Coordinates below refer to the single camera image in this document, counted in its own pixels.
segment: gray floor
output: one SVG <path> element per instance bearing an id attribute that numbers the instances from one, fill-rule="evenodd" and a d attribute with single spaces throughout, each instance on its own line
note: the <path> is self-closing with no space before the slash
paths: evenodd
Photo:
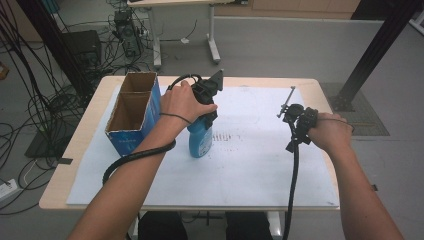
<path id="1" fill-rule="evenodd" d="M 72 14 L 65 10 L 65 21 L 71 21 Z M 215 23 L 216 42 L 222 58 L 219 65 L 210 60 L 207 43 L 201 40 L 204 34 L 196 29 L 190 44 L 162 43 L 163 67 L 159 74 L 210 75 L 224 68 L 226 76 L 314 78 L 319 82 L 345 82 L 381 26 L 381 22 L 260 18 L 216 18 Z M 205 23 L 200 21 L 198 29 L 202 26 Z M 170 35 L 183 32 L 181 35 L 185 36 L 190 32 L 190 29 L 165 29 Z M 13 66 L 6 54 L 0 57 L 1 61 Z M 379 196 L 406 239 L 421 239 L 424 235 L 424 193 L 421 192 L 424 189 L 421 176 L 424 170 L 424 114 L 420 112 L 423 107 L 423 63 L 424 37 L 407 26 L 362 87 L 362 92 L 390 136 L 354 137 L 353 140 L 365 172 L 370 181 L 378 186 Z M 34 71 L 39 72 L 39 84 L 48 92 L 48 83 L 43 80 L 41 70 Z M 8 78 L 0 81 L 0 122 L 15 127 L 22 124 L 28 118 L 27 103 L 22 81 L 12 68 Z M 31 127 L 21 132 L 8 163 L 0 172 L 2 179 L 16 179 L 19 171 L 28 163 L 29 159 L 24 157 L 23 152 L 35 132 Z M 31 171 L 27 178 L 31 179 L 37 174 L 39 172 Z M 24 193 L 15 204 L 0 213 L 31 206 L 39 200 L 42 190 Z M 80 214 L 36 207 L 21 214 L 0 216 L 0 238 L 65 239 Z M 187 227 L 192 239 L 219 239 L 218 236 L 224 234 L 225 224 L 213 224 L 213 227 L 207 227 L 205 222 L 198 220 Z M 206 237 L 208 231 L 215 235 Z M 295 212 L 290 236 L 291 239 L 342 239 L 339 213 Z"/>

